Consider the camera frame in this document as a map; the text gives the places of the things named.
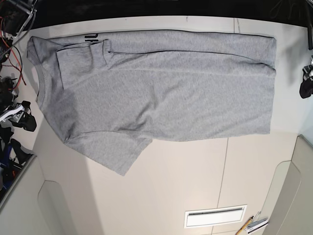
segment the gray panel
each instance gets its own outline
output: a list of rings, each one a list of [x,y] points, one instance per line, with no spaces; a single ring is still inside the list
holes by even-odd
[[[290,164],[291,161],[287,161],[282,162],[277,166],[272,183],[270,184],[268,195],[262,208],[262,212],[260,216],[256,218],[256,220],[264,219],[266,217],[270,218],[270,216],[272,215],[273,210],[275,208],[275,204],[277,203],[279,194],[284,185]],[[262,235],[264,230],[265,228],[262,228],[256,231],[253,235]]]
[[[278,235],[313,234],[313,148],[299,137],[292,162],[301,172],[301,185]]]
[[[288,213],[290,205],[301,183],[301,174],[293,163],[290,164],[283,188],[263,235],[276,235]]]
[[[239,230],[264,208],[277,166],[291,160],[296,138],[296,134],[279,132],[229,138],[218,208],[245,204],[248,207],[242,222],[215,226],[213,233]],[[275,203],[271,203],[271,208],[265,206],[266,216],[269,210],[273,211]]]
[[[60,184],[45,181],[38,193],[38,204],[53,235],[78,234]]]

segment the gray t-shirt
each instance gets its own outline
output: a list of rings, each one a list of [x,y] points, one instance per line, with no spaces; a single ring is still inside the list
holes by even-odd
[[[156,30],[32,37],[27,57],[59,138],[124,175],[152,139],[268,133],[275,52],[269,37]]]

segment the wire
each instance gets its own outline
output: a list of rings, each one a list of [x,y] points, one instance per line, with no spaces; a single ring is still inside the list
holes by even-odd
[[[28,28],[28,30],[23,34],[23,36],[21,36],[11,47],[9,47],[4,53],[2,53],[0,55],[0,58],[2,58],[12,47],[14,47],[17,43],[19,43],[25,36],[27,33],[29,33],[29,31],[31,30],[31,28],[33,27],[34,25],[34,22],[35,22],[35,18],[36,18],[36,11],[34,12],[33,14],[33,20],[32,22],[30,23],[30,26]]]
[[[279,12],[280,12],[280,8],[282,7],[283,5],[283,2],[284,0],[279,0],[277,2],[277,4],[269,11],[269,17],[272,18],[272,19],[275,19]],[[299,12],[299,20],[301,19],[301,11],[300,11],[300,7],[299,7],[299,4],[298,3],[291,3],[291,0],[288,0],[288,3],[289,3],[289,15],[288,15],[288,20],[291,20],[291,15],[292,15],[292,10],[293,10],[293,7],[298,7],[298,12]],[[273,14],[273,11],[277,8],[277,11],[276,11],[276,14],[272,15]]]
[[[9,48],[9,50],[12,51],[12,53],[13,53],[13,55],[14,55],[16,61],[17,61],[18,64],[19,64],[19,67],[20,67],[20,69],[18,69],[17,67],[15,67],[15,66],[13,65],[13,63],[11,62],[10,58],[9,58],[10,64],[11,64],[13,67],[15,67],[15,68],[20,72],[20,76],[19,76],[19,80],[18,80],[18,82],[17,82],[17,85],[13,88],[13,89],[16,89],[17,86],[18,86],[18,85],[20,84],[20,82],[21,82],[21,78],[22,78],[22,66],[21,66],[21,64],[20,64],[20,62],[19,62],[19,60],[18,60],[18,58],[17,58],[17,56],[16,56],[14,50],[12,49],[12,47],[10,47],[10,46],[8,45],[8,43],[5,41],[5,39],[3,38],[3,36],[2,36],[2,26],[3,26],[3,18],[1,19],[1,23],[0,23],[0,37],[1,37],[2,41],[3,41],[3,43]]]
[[[260,212],[260,211],[257,212],[256,215],[254,216],[253,220],[251,221],[251,223],[253,223],[253,222],[255,221],[255,219],[256,219],[257,216],[260,217],[260,215],[261,215],[261,212]]]
[[[4,28],[4,20],[3,20],[3,19],[1,20],[1,23],[0,23],[0,36],[1,36],[1,39],[3,40],[4,44],[5,44],[7,47],[10,47],[10,46],[6,43],[5,39],[4,39],[3,36],[2,36],[2,26],[3,26],[3,28]],[[16,46],[13,46],[13,47],[17,50],[17,52],[18,52],[18,54],[19,54],[19,56],[20,56],[20,62],[21,62],[21,63],[20,63],[19,60],[17,59],[16,54],[15,54],[15,52],[13,51],[13,49],[12,49],[12,47],[11,47],[10,50],[12,51],[12,53],[13,53],[13,55],[14,55],[16,61],[17,61],[18,64],[19,64],[19,67],[20,67],[20,69],[18,69],[16,66],[14,66],[13,63],[11,62],[10,58],[9,58],[9,62],[10,62],[10,64],[11,64],[11,66],[14,67],[15,69],[17,69],[17,70],[20,72],[19,79],[18,79],[16,85],[13,87],[12,90],[14,90],[14,89],[16,89],[16,88],[18,87],[18,85],[19,85],[20,82],[21,82],[21,79],[23,80],[23,83],[24,83],[25,86],[26,86],[26,82],[25,82],[24,77],[23,77],[23,74],[22,74],[22,71],[23,71],[23,63],[22,63],[22,56],[21,56],[21,53],[20,53],[20,51],[16,48]]]
[[[25,80],[24,80],[24,76],[23,76],[23,73],[22,73],[22,71],[23,71],[23,61],[22,61],[22,56],[21,56],[21,53],[20,53],[20,51],[17,49],[17,47],[16,46],[14,46],[14,48],[17,50],[17,52],[18,52],[18,54],[19,54],[19,56],[20,56],[20,62],[21,62],[21,73],[20,73],[20,76],[19,76],[19,80],[18,80],[18,83],[16,84],[16,86],[13,88],[13,89],[15,89],[18,85],[19,85],[19,83],[20,83],[20,81],[21,81],[21,79],[23,80],[23,83],[24,83],[24,85],[26,86],[26,82],[25,82]]]

